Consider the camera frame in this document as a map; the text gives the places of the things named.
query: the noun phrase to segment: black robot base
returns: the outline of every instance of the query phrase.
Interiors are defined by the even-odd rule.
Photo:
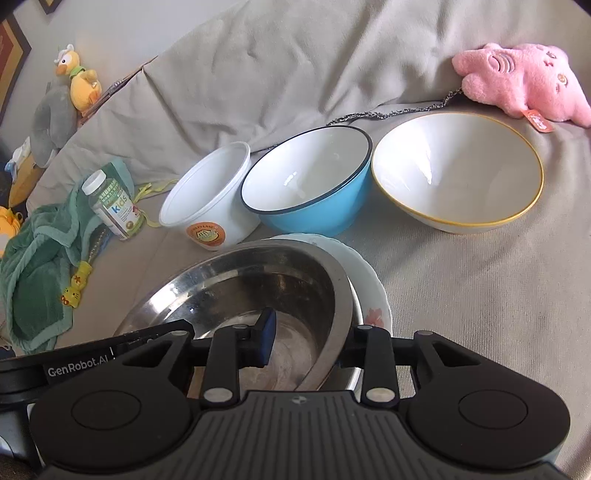
[[[570,425],[560,397],[431,331],[352,328],[336,368],[363,368],[357,402],[350,391],[241,398],[238,370],[269,360],[271,309],[212,339],[176,328],[47,387],[30,417],[40,479],[566,479],[551,463]],[[411,367],[411,398],[397,365]],[[206,367],[199,400],[186,398],[195,366]]]

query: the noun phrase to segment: stainless steel bowl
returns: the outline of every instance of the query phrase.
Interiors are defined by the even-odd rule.
[[[355,387],[357,369],[333,368],[349,327],[362,322],[340,264],[315,245],[292,240],[242,244],[182,272],[134,307],[116,335],[185,319],[197,338],[222,326],[254,324],[277,311],[269,365],[240,371],[242,390]],[[190,396],[200,387],[199,369]]]

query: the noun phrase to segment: white wall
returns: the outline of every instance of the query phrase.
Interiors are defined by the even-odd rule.
[[[47,82],[55,78],[53,60],[59,47],[74,44],[82,65],[95,69],[106,89],[235,2],[63,0],[54,13],[46,15],[38,0],[26,0],[14,15],[31,53],[0,125],[0,140],[12,151],[29,135],[35,108]]]

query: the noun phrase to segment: orange tag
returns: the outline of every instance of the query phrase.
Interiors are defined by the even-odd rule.
[[[534,128],[543,134],[554,131],[554,127],[537,110],[523,110],[521,113],[530,121]]]

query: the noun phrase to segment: pink flower pattern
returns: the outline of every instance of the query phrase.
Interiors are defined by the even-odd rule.
[[[384,328],[384,322],[382,321],[382,309],[369,309],[369,312],[363,323],[366,325]]]

